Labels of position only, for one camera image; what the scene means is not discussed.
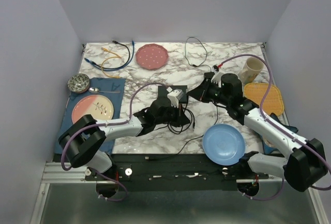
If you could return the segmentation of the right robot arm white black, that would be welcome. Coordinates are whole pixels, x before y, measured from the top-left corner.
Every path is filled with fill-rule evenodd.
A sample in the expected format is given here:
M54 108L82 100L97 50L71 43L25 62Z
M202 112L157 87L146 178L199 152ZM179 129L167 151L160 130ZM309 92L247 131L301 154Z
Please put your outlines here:
M238 165L241 177L270 174L285 179L293 189L304 192L330 172L319 140L307 140L268 116L261 106L243 95L237 75L226 73L221 76L220 83L213 82L213 77L214 73L207 72L202 83L187 95L200 102L224 105L232 119L266 138L284 156L254 153Z

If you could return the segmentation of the black network switch box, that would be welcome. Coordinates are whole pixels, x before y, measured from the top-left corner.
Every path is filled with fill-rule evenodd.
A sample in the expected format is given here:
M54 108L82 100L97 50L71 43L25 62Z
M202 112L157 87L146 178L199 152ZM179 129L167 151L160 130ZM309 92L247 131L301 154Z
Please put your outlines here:
M188 87L186 85L171 85L170 88L172 90L180 89L183 91L184 96L179 100L179 103L187 103L188 97L186 96L186 92ZM164 86L158 86L158 98L167 97L169 91Z

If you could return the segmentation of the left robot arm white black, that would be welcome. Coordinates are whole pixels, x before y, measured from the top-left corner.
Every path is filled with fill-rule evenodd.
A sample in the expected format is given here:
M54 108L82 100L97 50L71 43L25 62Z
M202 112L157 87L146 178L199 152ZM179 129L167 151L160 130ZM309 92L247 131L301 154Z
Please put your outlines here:
M94 119L90 114L80 118L65 131L58 142L62 147L61 166L65 171L86 166L97 171L103 180L114 176L110 155L100 150L106 140L139 137L154 131L157 125L182 128L190 124L185 109L174 107L167 98L154 100L150 107L132 113L127 119L107 121Z

